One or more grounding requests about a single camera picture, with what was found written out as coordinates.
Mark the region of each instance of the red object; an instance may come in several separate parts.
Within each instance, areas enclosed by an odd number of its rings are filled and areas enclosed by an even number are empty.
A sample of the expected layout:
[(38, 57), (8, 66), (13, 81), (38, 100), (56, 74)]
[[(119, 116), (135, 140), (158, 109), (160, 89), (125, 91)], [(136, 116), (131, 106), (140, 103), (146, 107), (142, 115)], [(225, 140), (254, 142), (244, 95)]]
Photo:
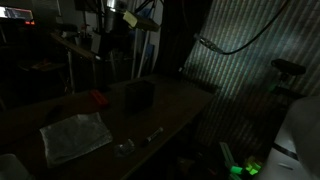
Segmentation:
[(98, 90), (91, 90), (90, 91), (90, 95), (94, 98), (94, 100), (97, 102), (97, 104), (103, 108), (103, 107), (106, 107), (108, 106), (109, 102), (108, 100), (106, 99), (106, 97), (104, 97), (100, 91)]

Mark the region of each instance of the dark box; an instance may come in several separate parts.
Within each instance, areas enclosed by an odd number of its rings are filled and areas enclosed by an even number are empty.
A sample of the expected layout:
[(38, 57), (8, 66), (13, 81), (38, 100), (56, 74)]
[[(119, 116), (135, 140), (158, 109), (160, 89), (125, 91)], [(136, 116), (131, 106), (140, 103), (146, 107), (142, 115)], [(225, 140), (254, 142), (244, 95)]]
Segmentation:
[(139, 81), (126, 85), (126, 110), (136, 112), (152, 106), (154, 90), (154, 84), (148, 81)]

